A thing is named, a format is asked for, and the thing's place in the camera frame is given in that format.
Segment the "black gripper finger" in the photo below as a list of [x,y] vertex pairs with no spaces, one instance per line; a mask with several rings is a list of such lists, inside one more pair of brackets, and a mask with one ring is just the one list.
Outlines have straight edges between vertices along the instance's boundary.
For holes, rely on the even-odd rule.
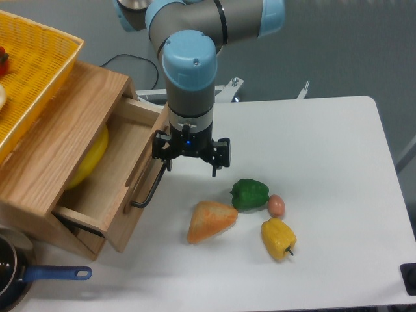
[[179,156],[179,150],[171,135],[156,130],[152,140],[152,157],[160,159],[168,171],[172,170],[172,161]]
[[212,176],[223,167],[230,167],[231,141],[229,138],[221,138],[218,141],[211,140],[200,151],[200,158],[212,166]]

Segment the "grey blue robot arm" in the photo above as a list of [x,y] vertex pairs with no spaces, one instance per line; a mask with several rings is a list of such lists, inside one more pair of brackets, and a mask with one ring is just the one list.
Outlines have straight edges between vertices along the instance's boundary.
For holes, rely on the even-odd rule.
[[170,168],[180,156],[214,170],[228,167],[231,143],[213,140],[217,55],[226,45],[279,31],[283,1],[115,1],[127,32],[147,31],[164,76],[168,132],[157,130],[152,156]]

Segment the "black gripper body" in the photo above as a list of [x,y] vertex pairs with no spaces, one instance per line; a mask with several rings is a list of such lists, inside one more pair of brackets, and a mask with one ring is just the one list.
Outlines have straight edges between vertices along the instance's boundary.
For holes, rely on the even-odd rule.
[[175,159],[179,156],[211,159],[213,156],[212,124],[200,132],[186,132],[185,135],[170,124],[170,136],[168,146],[168,158]]

